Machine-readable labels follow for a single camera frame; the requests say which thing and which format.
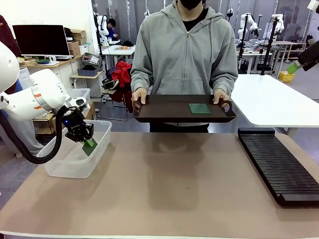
hand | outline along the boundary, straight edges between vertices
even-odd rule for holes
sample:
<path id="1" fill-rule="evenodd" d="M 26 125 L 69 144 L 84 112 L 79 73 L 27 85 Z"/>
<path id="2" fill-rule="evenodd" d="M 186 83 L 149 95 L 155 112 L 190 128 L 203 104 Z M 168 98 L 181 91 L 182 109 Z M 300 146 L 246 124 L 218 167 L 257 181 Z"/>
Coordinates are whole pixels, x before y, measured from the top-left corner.
<path id="1" fill-rule="evenodd" d="M 132 94 L 132 102 L 138 101 L 139 98 L 141 98 L 142 105 L 146 104 L 146 95 L 148 94 L 148 91 L 142 87 L 138 88 L 133 94 Z"/>
<path id="2" fill-rule="evenodd" d="M 214 105 L 217 105 L 219 103 L 219 99 L 222 98 L 225 101 L 228 101 L 230 97 L 222 90 L 222 89 L 216 89 L 214 91 Z"/>

gray floor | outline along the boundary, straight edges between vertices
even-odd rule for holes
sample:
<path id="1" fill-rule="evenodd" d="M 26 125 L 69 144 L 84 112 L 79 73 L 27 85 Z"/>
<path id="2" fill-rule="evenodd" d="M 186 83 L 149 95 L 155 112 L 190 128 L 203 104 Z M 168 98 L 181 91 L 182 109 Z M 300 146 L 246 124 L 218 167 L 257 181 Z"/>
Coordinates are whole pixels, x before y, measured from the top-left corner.
<path id="1" fill-rule="evenodd" d="M 311 99 L 319 99 L 319 66 L 314 67 L 308 72 L 300 70 L 296 73 L 293 82 L 287 85 L 310 97 Z M 111 102 L 102 104 L 97 103 L 96 108 L 101 109 L 100 115 L 103 117 L 122 118 L 126 117 L 125 111 L 121 108 L 114 108 Z M 238 115 L 239 127 L 251 127 L 251 125 Z M 113 123 L 112 131 L 118 132 L 148 132 L 149 125 L 138 123 L 132 116 L 127 121 L 111 120 Z M 211 124 L 209 132 L 230 132 L 231 124 Z M 319 164 L 319 128 L 301 128 L 297 131 L 294 138 L 295 142 L 304 149 Z M 0 142 L 0 149 L 5 146 Z M 9 162 L 0 166 L 0 209 L 6 204 L 18 187 L 36 168 L 35 165 L 29 163 L 25 159 L 13 158 Z M 21 237 L 6 236 L 7 239 L 21 239 Z"/>

computer monitor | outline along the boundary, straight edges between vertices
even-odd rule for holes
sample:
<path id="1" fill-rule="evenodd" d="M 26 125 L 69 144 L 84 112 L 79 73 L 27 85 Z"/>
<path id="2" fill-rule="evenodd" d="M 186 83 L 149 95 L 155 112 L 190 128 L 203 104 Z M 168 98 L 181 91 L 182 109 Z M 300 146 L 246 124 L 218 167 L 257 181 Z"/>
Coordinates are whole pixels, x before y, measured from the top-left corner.
<path id="1" fill-rule="evenodd" d="M 16 41 L 23 56 L 69 56 L 62 25 L 15 25 Z"/>

hood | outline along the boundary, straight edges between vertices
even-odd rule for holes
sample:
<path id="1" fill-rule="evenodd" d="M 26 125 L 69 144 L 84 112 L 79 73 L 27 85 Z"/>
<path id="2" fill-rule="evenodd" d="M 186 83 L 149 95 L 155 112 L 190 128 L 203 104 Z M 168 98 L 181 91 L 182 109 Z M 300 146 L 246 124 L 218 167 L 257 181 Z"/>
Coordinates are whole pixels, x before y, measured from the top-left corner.
<path id="1" fill-rule="evenodd" d="M 169 19 L 181 20 L 178 9 L 177 9 L 177 0 L 174 0 L 172 4 L 162 9 L 161 12 L 167 15 Z M 211 7 L 208 7 L 208 13 L 205 20 L 203 20 L 203 24 L 208 25 L 223 18 L 224 18 L 223 14 L 216 13 L 214 9 L 212 9 Z"/>

black shirt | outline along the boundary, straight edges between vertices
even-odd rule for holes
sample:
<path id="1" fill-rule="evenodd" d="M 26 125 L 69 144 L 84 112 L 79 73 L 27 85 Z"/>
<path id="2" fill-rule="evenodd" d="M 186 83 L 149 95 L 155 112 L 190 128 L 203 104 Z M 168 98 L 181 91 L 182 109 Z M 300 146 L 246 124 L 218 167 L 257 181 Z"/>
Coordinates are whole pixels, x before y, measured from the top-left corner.
<path id="1" fill-rule="evenodd" d="M 203 21 L 206 18 L 206 15 L 208 13 L 208 8 L 204 8 L 203 11 L 201 12 L 201 14 L 199 15 L 198 18 L 196 18 L 195 20 L 192 21 L 183 21 L 186 30 L 190 31 L 193 27 L 196 26 L 196 24 L 198 24 L 199 22 Z"/>

